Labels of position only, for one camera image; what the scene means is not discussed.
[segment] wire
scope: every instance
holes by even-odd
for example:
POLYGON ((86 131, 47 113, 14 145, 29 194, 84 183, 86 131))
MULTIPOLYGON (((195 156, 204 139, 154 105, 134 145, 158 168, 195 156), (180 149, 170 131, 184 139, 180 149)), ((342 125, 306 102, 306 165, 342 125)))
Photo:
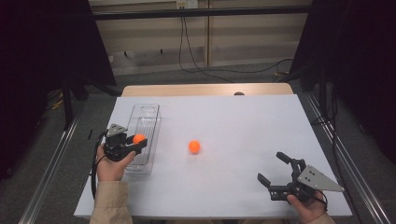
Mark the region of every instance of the wire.
POLYGON ((257 71, 237 71, 237 70, 230 70, 230 69, 202 69, 202 68, 198 67, 198 65, 196 64, 196 62, 194 60, 194 57, 192 55, 190 39, 189 39, 188 30, 187 30, 186 18, 184 18, 184 17, 181 18, 181 37, 180 37, 180 48, 179 48, 179 51, 178 51, 178 63, 180 65, 180 68, 183 71, 185 71, 185 72, 188 72, 188 73, 198 73, 198 72, 200 72, 200 73, 202 73, 202 74, 204 74, 206 76, 219 78, 219 79, 225 80, 227 82, 233 83, 231 80, 228 80, 228 79, 223 78, 223 77, 217 77, 217 76, 214 76, 214 75, 210 75, 210 74, 208 74, 206 72, 233 72, 233 73, 242 73, 242 74, 254 74, 254 73, 261 73, 261 72, 268 71, 268 70, 270 70, 270 69, 272 69, 274 67, 276 67, 276 71, 278 71, 278 66, 281 63, 289 62, 289 61, 293 61, 293 59, 284 59, 284 60, 281 60, 281 61, 277 62, 276 64, 270 66, 270 67, 267 67, 267 68, 264 68, 264 69, 261 69, 261 70, 257 70, 257 71), (192 61, 193 61, 194 65, 195 65, 195 67, 197 68, 197 71, 186 70, 181 64, 181 59, 180 58, 181 58, 181 49, 182 49, 182 45, 183 45, 183 35, 184 35, 184 33, 186 34, 187 42, 188 42, 188 45, 189 45, 190 56, 192 58, 192 61))
POLYGON ((93 158, 92 158, 92 171, 91 171, 91 190, 92 190, 92 197, 95 199, 96 195, 96 170, 99 161, 104 157, 100 158, 98 161, 96 161, 96 156, 98 152, 99 145, 102 143, 103 137, 106 135, 107 130, 104 132, 101 132, 99 134, 99 137, 96 140, 95 148, 93 149, 93 158))
MULTIPOLYGON (((336 168, 337 168, 337 173, 339 174, 339 176, 340 176, 340 178, 341 178, 341 181, 345 184, 346 181, 345 181, 345 178, 344 178, 343 173, 341 172, 340 162, 339 162, 339 160, 338 160, 337 152, 336 152, 336 136, 337 136, 337 131, 336 131, 336 120, 335 120, 335 116, 337 115, 337 112, 338 112, 337 93, 336 93, 336 91, 335 91, 334 86, 332 86, 332 116, 333 116, 333 118, 332 118, 332 156, 334 157, 334 160, 335 160, 335 165, 336 165, 336 168)), ((344 189, 346 190, 346 194, 347 194, 349 200, 351 201, 352 206, 353 206, 353 208, 354 208, 354 210, 355 210, 355 212, 356 212, 356 217, 358 218, 359 223, 361 224, 361 217, 360 217, 360 215, 359 215, 359 213, 358 213, 358 210, 356 209, 356 204, 355 204, 355 202, 353 201, 353 198, 352 198, 352 196, 350 195, 350 192, 349 192, 347 186, 345 186, 344 189)))
POLYGON ((188 45, 189 45, 190 56, 191 56, 191 58, 192 58, 192 62, 194 63, 195 67, 198 69, 198 72, 201 72, 202 74, 204 74, 204 75, 206 75, 206 76, 208 76, 208 77, 215 77, 215 78, 224 80, 224 81, 226 81, 226 82, 233 83, 233 82, 232 82, 231 80, 229 80, 229 79, 226 79, 226 78, 223 78, 223 77, 214 76, 214 75, 210 75, 210 74, 204 72, 203 70, 201 70, 201 69, 198 67, 198 65, 196 64, 196 62, 195 62, 195 60, 194 60, 194 57, 192 56, 191 45, 190 45, 190 40, 189 40, 189 34, 188 34, 188 32, 187 32, 186 18, 184 18, 184 17, 181 18, 181 38, 180 38, 180 48, 179 48, 179 50, 178 50, 178 63, 179 63, 179 65, 180 65, 180 68, 181 68, 183 71, 185 71, 185 72, 191 73, 190 71, 188 71, 188 70, 186 70, 186 69, 183 68, 183 66, 181 65, 181 59, 180 59, 181 47, 182 47, 182 45, 183 45, 184 26, 186 27, 186 38, 187 38, 187 43, 188 43, 188 45))

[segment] clear plastic box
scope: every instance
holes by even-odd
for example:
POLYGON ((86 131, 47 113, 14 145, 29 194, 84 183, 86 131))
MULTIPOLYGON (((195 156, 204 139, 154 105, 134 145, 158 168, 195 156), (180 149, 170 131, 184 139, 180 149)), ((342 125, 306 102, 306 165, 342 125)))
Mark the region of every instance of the clear plastic box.
POLYGON ((149 175, 154 163, 158 134, 161 128, 159 105, 134 105, 128 124, 128 136, 141 133, 148 139, 148 145, 125 168, 127 175, 149 175))

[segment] white tabletop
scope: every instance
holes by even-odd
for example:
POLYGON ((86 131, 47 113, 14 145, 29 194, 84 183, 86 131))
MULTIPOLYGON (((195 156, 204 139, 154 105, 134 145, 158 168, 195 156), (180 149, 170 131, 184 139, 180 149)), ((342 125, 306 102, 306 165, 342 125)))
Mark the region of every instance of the white tabletop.
MULTIPOLYGON (((135 104, 160 105, 162 124, 151 175, 123 178, 133 217, 297 217, 257 180, 262 173, 273 185, 291 181, 278 151, 335 180, 296 95, 121 97, 108 125, 127 125, 135 104), (188 151, 192 139, 202 146, 197 155, 188 151)), ((342 193, 325 194, 331 216, 351 216, 342 193)), ((92 209, 87 181, 75 216, 90 217, 92 209)))

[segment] metal bracket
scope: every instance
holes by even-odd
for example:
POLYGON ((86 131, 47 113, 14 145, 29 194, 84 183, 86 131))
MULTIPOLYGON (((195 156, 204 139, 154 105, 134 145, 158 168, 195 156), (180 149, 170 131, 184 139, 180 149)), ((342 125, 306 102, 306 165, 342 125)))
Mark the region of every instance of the metal bracket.
POLYGON ((297 178, 298 182, 311 187, 312 189, 320 190, 330 190, 344 192, 344 188, 339 186, 329 177, 324 175, 321 171, 313 167, 312 165, 307 165, 305 169, 301 172, 297 178))
POLYGON ((108 129, 106 137, 111 137, 111 136, 117 135, 119 133, 124 133, 126 131, 128 131, 128 129, 126 129, 118 124, 113 123, 110 125, 110 128, 108 129))

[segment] electrical outlet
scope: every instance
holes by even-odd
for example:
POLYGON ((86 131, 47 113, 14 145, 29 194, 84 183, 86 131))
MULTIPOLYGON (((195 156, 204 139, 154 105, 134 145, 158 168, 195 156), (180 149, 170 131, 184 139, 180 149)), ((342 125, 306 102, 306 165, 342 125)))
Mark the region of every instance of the electrical outlet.
POLYGON ((184 9, 184 8, 187 8, 187 0, 177 0, 176 9, 184 9))
POLYGON ((198 8, 198 0, 187 0, 187 8, 198 8))

